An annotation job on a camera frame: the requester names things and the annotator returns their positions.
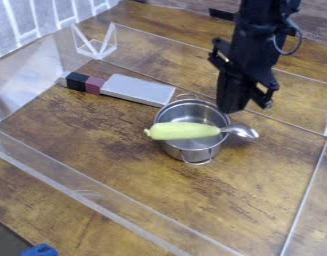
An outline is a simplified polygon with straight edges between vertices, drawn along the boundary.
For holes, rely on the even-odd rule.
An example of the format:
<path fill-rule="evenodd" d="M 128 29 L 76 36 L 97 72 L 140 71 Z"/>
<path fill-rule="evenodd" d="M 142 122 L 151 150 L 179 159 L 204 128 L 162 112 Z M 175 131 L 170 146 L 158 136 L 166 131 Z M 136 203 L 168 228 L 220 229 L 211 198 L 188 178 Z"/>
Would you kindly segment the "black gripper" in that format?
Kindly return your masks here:
<path fill-rule="evenodd" d="M 260 53 L 234 55 L 232 52 L 232 43 L 215 37 L 208 61 L 219 70 L 218 108 L 226 114 L 235 113 L 252 100 L 262 109 L 267 109 L 272 105 L 274 92 L 279 89 L 272 65 Z"/>

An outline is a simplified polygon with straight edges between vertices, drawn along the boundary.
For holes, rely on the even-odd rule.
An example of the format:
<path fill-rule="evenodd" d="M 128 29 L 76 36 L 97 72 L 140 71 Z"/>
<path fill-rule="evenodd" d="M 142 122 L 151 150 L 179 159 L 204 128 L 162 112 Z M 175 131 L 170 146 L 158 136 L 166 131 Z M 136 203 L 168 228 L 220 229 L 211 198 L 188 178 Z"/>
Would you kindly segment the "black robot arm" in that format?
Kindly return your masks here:
<path fill-rule="evenodd" d="M 242 0 L 231 41 L 212 39 L 208 61 L 219 70 L 216 105 L 223 113 L 243 110 L 250 100 L 262 109 L 271 107 L 279 90 L 272 66 L 302 44 L 303 35 L 291 20 L 301 1 Z"/>

